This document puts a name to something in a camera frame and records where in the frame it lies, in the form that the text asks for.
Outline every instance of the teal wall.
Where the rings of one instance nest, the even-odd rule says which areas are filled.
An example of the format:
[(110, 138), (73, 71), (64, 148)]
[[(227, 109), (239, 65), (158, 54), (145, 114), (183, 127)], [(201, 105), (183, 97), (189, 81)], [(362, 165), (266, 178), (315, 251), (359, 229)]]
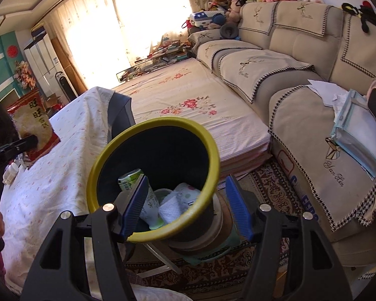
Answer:
[[(12, 51), (15, 51), (16, 53), (12, 55), (8, 54), (8, 48), (10, 46), (16, 47), (16, 49), (12, 48)], [(17, 38), (15, 36), (15, 32), (10, 32), (0, 36), (0, 54), (1, 53), (4, 54), (4, 57), (0, 59), (0, 85), (14, 75), (16, 69), (15, 62), (24, 60), (17, 42)], [(23, 90), (18, 82), (14, 79), (12, 83), (10, 83), (0, 91), (0, 98), (5, 96), (12, 89), (15, 89), (19, 96), (22, 96), (27, 92), (26, 90)]]

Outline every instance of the yellow trash can rim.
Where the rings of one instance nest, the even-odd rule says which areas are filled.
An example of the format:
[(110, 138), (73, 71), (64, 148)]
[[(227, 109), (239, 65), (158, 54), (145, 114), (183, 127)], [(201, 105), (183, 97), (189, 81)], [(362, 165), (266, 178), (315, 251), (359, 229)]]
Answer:
[(87, 203), (89, 211), (91, 213), (99, 208), (99, 203), (97, 201), (97, 181), (99, 179), (100, 172), (110, 155), (116, 150), (119, 145), (121, 145), (121, 143), (131, 138), (133, 135), (147, 129), (161, 126), (181, 127), (192, 132), (201, 140), (209, 156), (208, 175), (199, 198), (178, 219), (170, 224), (158, 228), (157, 230), (135, 232), (128, 238), (129, 242), (144, 243), (155, 240), (164, 240), (177, 234), (178, 232), (192, 224), (205, 210), (205, 208), (211, 202), (213, 194), (215, 193), (217, 188), (217, 183), (219, 182), (219, 150), (217, 149), (217, 145), (211, 134), (203, 126), (189, 119), (184, 119), (181, 117), (158, 117), (138, 123), (123, 131), (117, 137), (115, 137), (98, 156), (89, 173), (88, 186), (86, 189)]

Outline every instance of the green beverage can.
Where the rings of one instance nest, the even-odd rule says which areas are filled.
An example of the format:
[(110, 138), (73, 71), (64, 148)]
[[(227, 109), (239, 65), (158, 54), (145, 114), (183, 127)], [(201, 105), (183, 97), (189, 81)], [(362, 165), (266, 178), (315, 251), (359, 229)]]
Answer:
[(135, 182), (137, 182), (139, 175), (143, 174), (141, 169), (136, 169), (131, 172), (128, 172), (124, 175), (121, 175), (118, 178), (118, 185), (121, 188), (121, 191), (130, 191), (134, 186)]

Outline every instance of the white metal leg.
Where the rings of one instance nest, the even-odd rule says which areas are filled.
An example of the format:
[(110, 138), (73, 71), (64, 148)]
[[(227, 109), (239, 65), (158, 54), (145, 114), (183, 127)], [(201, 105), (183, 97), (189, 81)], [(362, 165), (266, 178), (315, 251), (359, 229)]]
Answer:
[(141, 278), (161, 274), (163, 272), (167, 272), (168, 270), (174, 270), (177, 274), (182, 273), (181, 269), (179, 269), (170, 259), (168, 259), (163, 253), (161, 253), (161, 251), (157, 249), (152, 243), (144, 243), (143, 245), (165, 265), (138, 274)]

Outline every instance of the sheer curtain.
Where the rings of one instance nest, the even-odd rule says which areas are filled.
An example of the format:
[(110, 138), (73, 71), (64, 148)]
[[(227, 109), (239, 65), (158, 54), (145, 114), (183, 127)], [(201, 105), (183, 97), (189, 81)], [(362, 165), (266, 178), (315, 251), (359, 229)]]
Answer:
[(113, 88), (116, 73), (145, 58), (162, 36), (186, 41), (181, 25), (198, 8), (195, 0), (66, 0), (44, 22), (88, 88)]
[(128, 59), (149, 54), (163, 35), (186, 41), (181, 25), (192, 12), (189, 0), (114, 0)]

